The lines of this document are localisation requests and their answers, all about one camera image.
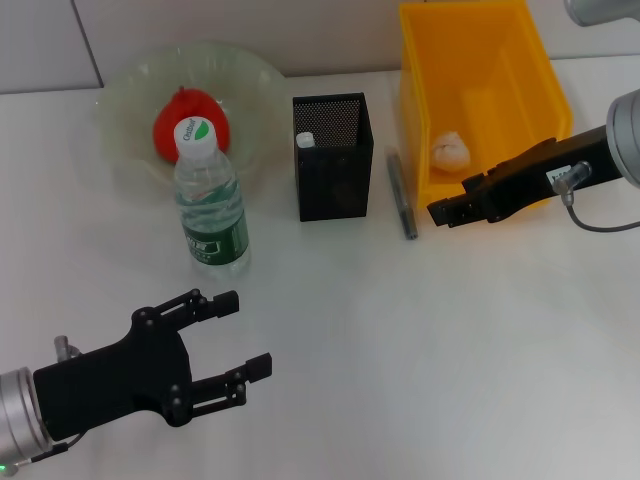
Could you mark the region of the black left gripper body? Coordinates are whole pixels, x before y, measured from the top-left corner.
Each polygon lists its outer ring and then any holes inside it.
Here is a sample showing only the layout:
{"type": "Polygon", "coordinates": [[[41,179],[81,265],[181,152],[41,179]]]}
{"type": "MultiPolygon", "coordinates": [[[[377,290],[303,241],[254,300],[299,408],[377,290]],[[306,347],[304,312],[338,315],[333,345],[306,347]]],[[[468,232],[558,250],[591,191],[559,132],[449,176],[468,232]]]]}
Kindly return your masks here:
{"type": "Polygon", "coordinates": [[[118,342],[33,373],[44,426],[56,441],[139,411],[172,427],[192,419],[184,324],[142,309],[118,342]]]}

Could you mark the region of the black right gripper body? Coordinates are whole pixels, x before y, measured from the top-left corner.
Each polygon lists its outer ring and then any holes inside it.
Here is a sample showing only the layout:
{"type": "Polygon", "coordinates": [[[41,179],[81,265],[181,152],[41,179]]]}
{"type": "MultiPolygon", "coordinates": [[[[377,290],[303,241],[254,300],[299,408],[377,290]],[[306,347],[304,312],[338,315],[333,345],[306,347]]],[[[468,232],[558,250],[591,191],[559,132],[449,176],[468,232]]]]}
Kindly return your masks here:
{"type": "Polygon", "coordinates": [[[484,213],[490,223],[502,221],[516,212],[555,195],[552,171],[572,168],[580,162],[591,174],[580,189],[621,177],[615,166],[604,126],[558,141],[545,140],[523,154],[496,166],[487,174],[484,213]]]}

